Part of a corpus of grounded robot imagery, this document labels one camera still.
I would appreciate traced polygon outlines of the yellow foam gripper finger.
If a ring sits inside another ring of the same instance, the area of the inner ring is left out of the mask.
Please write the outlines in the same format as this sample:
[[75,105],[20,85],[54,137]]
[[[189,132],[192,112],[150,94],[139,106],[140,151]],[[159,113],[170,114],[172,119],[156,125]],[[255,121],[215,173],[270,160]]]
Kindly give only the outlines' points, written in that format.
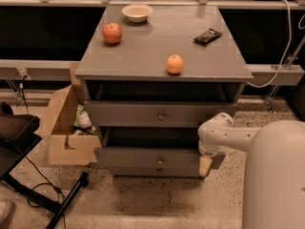
[[201,156],[199,158],[199,174],[202,177],[205,177],[208,174],[212,162],[213,160],[208,156]]

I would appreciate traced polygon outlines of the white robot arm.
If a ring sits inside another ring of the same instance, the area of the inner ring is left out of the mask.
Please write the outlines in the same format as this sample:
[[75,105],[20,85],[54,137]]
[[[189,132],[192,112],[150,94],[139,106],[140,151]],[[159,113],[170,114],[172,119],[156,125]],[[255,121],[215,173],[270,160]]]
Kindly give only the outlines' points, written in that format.
[[237,128],[220,113],[200,125],[198,136],[203,156],[222,146],[247,154],[242,229],[305,229],[305,122]]

